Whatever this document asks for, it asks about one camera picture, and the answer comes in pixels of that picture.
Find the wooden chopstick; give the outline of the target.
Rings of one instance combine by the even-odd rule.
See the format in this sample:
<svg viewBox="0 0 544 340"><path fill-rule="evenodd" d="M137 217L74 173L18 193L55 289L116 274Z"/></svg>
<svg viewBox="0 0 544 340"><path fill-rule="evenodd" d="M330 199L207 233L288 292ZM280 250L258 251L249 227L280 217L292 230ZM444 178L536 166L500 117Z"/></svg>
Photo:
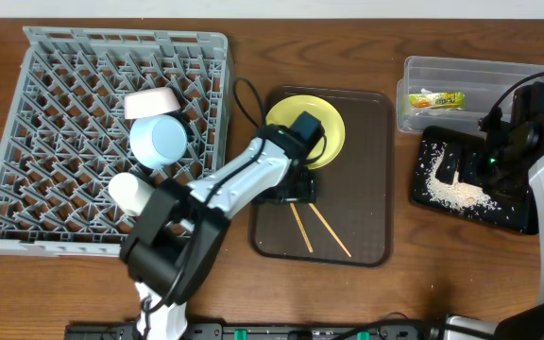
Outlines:
<svg viewBox="0 0 544 340"><path fill-rule="evenodd" d="M326 220L326 218L323 216L323 214L320 212L320 210L316 207L314 203L308 204L315 216L318 218L318 220L323 224L323 226L326 228L328 233L331 235L331 237L334 239L334 241L343 249L343 251L347 254L348 257L352 257L352 254L348 250L348 248L345 246L345 244L342 242L342 240L339 238L339 236L336 234L332 226L329 224L329 222Z"/></svg>
<svg viewBox="0 0 544 340"><path fill-rule="evenodd" d="M301 221L301 218L300 218L300 216L298 214L298 210L297 210L296 205L294 203L290 203L290 208L291 208L291 211L293 213L293 216L295 217L295 220L297 222L297 226L299 228L299 231L300 231L300 233L302 235L302 238L304 240L304 243L305 243L309 253L313 253L314 249L312 247L312 244L310 242L310 239L309 239L309 236L308 236L308 234L306 232L306 229L304 228L304 225L303 225L303 223Z"/></svg>

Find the rice and shell waste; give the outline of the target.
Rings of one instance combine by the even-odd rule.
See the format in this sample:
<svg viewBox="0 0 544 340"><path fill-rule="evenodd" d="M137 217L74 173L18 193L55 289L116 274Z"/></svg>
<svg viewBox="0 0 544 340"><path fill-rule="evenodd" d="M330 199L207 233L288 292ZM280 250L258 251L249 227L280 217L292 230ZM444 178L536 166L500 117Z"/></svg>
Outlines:
<svg viewBox="0 0 544 340"><path fill-rule="evenodd" d="M411 190L412 201L468 219L483 219L496 214L499 218L506 215L506 219L509 220L518 208L492 199L482 188L460 182L460 173L455 165L449 166L450 170L454 170L449 184L435 176L436 171L440 169L446 148L446 143L422 141Z"/></svg>

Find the green snack wrapper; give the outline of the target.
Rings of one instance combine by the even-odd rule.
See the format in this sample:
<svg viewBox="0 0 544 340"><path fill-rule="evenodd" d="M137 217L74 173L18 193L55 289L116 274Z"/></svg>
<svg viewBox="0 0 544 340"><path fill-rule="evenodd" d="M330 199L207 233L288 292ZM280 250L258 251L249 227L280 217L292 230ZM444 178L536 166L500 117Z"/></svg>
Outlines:
<svg viewBox="0 0 544 340"><path fill-rule="evenodd" d="M454 93L411 93L409 103L418 109L461 109L465 105L465 94Z"/></svg>

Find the light blue bowl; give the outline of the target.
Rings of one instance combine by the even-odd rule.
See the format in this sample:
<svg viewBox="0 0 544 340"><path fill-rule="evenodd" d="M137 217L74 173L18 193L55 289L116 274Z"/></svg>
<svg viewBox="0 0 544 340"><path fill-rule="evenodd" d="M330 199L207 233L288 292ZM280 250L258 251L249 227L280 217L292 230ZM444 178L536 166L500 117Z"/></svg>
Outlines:
<svg viewBox="0 0 544 340"><path fill-rule="evenodd" d="M183 157L188 135L182 123L172 116L140 118L131 127L129 146L139 163L158 169Z"/></svg>

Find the white cup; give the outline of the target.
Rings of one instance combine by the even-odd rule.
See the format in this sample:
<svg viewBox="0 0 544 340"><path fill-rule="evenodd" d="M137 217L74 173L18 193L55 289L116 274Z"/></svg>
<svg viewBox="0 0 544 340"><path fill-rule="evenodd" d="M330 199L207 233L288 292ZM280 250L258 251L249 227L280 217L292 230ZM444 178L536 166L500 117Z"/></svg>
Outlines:
<svg viewBox="0 0 544 340"><path fill-rule="evenodd" d="M144 210L154 188L131 173L120 173L112 177L108 191L123 213L137 217Z"/></svg>

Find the pink small bowl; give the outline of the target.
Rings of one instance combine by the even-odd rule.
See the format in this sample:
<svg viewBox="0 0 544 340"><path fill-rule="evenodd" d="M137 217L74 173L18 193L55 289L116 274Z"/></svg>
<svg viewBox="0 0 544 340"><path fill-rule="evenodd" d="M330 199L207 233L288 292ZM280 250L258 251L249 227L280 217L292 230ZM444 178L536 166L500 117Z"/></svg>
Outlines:
<svg viewBox="0 0 544 340"><path fill-rule="evenodd" d="M128 120L148 118L179 109L179 101L167 87L130 93L124 99L125 118Z"/></svg>

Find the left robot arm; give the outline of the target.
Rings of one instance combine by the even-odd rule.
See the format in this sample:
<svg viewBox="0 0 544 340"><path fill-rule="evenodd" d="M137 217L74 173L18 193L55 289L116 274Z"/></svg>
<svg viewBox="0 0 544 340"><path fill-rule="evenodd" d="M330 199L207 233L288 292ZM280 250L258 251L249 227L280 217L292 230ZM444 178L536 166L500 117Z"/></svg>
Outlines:
<svg viewBox="0 0 544 340"><path fill-rule="evenodd" d="M187 301L209 276L231 218L256 196L296 177L318 143L322 122L302 112L288 127L259 127L249 147L212 175L160 184L121 245L140 294L135 339L179 339Z"/></svg>

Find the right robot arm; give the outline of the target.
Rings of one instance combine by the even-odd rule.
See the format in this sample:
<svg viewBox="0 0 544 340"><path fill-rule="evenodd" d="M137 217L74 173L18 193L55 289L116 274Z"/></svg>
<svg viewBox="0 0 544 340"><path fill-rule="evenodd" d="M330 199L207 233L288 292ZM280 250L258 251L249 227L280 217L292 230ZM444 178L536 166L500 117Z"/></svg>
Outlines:
<svg viewBox="0 0 544 340"><path fill-rule="evenodd" d="M492 324L467 317L450 317L437 326L440 339L544 339L544 82L529 78L510 88L511 118L502 120L500 106L479 122L483 138L439 127L446 143L440 177L454 173L498 201L535 206L540 243L540 286L535 307Z"/></svg>

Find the black waste tray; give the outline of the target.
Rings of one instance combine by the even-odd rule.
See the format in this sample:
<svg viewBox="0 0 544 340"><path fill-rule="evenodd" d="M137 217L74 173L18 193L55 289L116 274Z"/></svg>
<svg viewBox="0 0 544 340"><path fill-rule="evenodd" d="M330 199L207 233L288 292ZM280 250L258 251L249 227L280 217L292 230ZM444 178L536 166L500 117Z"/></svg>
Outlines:
<svg viewBox="0 0 544 340"><path fill-rule="evenodd" d="M456 144L462 145L463 142L472 141L474 138L480 138L480 137L467 135L463 132L449 130L443 127L427 127L423 131L421 143L423 140L425 140L425 141L433 141L433 142L442 142L446 144L456 143ZM531 195L528 200L518 202L518 203L498 201L504 204L512 204L513 206L518 208L518 210L514 214L512 214L509 220L506 219L506 215L503 218L499 218L496 214L493 214L490 217L485 217L483 219L468 219L460 215L456 215L456 214L452 214L448 212L441 212L440 210L428 208L426 206L422 206L422 205L414 203L411 199L411 191L410 191L410 201L419 207L422 207L427 210L431 210L435 213L451 215L454 217L458 217L464 220L486 225L489 227L493 227L493 228L497 228L501 230L509 230L511 232L523 234L523 235L538 234L536 206L534 203L534 198Z"/></svg>

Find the brown serving tray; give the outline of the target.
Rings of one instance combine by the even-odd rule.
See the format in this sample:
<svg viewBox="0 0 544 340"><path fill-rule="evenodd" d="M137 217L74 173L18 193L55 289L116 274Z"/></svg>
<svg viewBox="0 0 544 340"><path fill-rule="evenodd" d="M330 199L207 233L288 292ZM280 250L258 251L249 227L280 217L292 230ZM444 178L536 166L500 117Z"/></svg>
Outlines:
<svg viewBox="0 0 544 340"><path fill-rule="evenodd" d="M291 208L252 208L249 242L268 258L320 264L376 267L389 259L393 243L394 107L382 93L280 86L266 98L273 106L291 95L313 94L330 102L345 123L339 155L315 170L316 207L348 248L334 241L306 204L297 211L314 249L309 253Z"/></svg>

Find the yellow round plate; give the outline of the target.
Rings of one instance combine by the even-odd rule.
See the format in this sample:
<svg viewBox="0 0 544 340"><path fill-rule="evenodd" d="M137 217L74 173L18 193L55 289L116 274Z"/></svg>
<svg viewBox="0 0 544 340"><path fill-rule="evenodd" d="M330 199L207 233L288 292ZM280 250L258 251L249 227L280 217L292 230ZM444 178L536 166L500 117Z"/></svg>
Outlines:
<svg viewBox="0 0 544 340"><path fill-rule="evenodd" d="M266 123L290 127L304 111L318 119L325 130L326 140L319 141L307 158L308 161L317 158L307 165L309 169L317 169L329 164L339 155L346 139L344 121L330 102L314 95L292 95L269 110Z"/></svg>

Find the clear plastic bin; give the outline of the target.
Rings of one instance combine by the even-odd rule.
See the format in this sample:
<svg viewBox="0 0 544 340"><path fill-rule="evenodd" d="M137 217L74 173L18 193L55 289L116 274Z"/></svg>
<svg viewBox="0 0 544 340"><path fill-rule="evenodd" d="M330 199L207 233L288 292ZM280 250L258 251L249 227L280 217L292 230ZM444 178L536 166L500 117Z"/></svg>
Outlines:
<svg viewBox="0 0 544 340"><path fill-rule="evenodd" d="M397 128L420 134L429 126L453 129L478 137L478 122L517 81L544 71L544 65L477 59L411 56L397 85ZM462 93L458 110L415 108L411 94Z"/></svg>

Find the grey plastic dish rack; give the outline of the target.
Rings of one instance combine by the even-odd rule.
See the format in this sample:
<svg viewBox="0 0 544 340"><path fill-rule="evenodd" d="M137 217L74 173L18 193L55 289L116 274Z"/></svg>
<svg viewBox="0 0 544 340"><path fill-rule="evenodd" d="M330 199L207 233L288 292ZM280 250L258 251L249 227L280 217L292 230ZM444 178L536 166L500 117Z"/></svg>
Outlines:
<svg viewBox="0 0 544 340"><path fill-rule="evenodd" d="M129 172L201 179L225 161L234 64L218 32L28 26L0 143L0 255L115 257L134 219L108 193ZM127 94L166 87L188 134L150 170L129 147Z"/></svg>

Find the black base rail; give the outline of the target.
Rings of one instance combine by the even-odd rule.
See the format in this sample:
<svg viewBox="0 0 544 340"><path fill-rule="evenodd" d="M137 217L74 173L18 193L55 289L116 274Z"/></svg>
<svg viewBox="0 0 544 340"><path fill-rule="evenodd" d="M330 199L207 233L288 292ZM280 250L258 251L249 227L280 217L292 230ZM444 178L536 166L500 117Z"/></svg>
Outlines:
<svg viewBox="0 0 544 340"><path fill-rule="evenodd" d="M141 339L134 322L112 325L68 325L64 340L133 340ZM330 340L351 328L293 326L223 326L216 323L189 325L179 340ZM353 340L423 340L426 331L411 326L385 326L353 334Z"/></svg>

